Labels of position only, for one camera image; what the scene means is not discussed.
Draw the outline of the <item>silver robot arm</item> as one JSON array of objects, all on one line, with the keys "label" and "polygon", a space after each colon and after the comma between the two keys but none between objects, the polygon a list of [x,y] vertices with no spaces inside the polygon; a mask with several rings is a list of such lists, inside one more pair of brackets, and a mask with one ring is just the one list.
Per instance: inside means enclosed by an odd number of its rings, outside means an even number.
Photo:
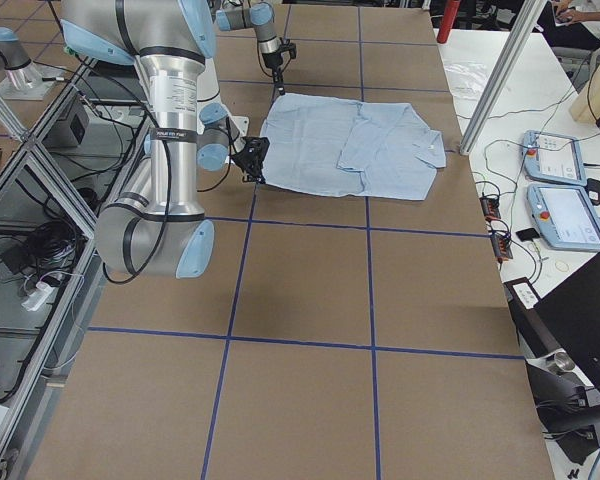
[{"label": "silver robot arm", "polygon": [[267,2],[252,6],[232,5],[220,8],[215,13],[220,31],[252,29],[256,36],[257,48],[274,89],[280,96],[285,94],[283,79],[283,54],[294,51],[294,46],[277,35],[274,23],[274,9]]},{"label": "silver robot arm", "polygon": [[198,105],[213,77],[215,7],[206,1],[66,1],[61,25],[79,55],[135,67],[147,97],[148,154],[95,230],[106,275],[202,275],[214,225],[197,200],[198,168],[236,165],[264,182],[265,137],[246,137],[219,102]]}]

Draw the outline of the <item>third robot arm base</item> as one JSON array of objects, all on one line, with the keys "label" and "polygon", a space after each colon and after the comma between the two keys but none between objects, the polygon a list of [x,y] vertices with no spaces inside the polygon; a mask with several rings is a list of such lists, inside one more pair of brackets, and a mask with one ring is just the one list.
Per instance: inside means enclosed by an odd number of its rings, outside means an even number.
[{"label": "third robot arm base", "polygon": [[0,27],[0,72],[6,75],[0,82],[0,95],[7,100],[41,101],[52,87],[7,27]]}]

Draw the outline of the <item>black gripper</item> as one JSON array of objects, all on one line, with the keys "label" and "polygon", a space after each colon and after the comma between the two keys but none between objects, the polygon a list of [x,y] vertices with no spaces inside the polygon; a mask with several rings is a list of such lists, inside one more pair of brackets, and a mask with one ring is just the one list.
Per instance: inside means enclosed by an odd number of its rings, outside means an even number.
[{"label": "black gripper", "polygon": [[253,181],[252,176],[257,176],[256,183],[258,185],[265,184],[265,177],[263,176],[264,159],[265,155],[248,153],[245,146],[241,151],[232,155],[233,163],[243,172],[242,181],[251,183]]},{"label": "black gripper", "polygon": [[273,53],[262,53],[262,60],[264,61],[265,72],[271,77],[274,82],[274,88],[278,95],[284,95],[286,93],[285,85],[283,83],[282,73],[282,56],[278,52]]}]

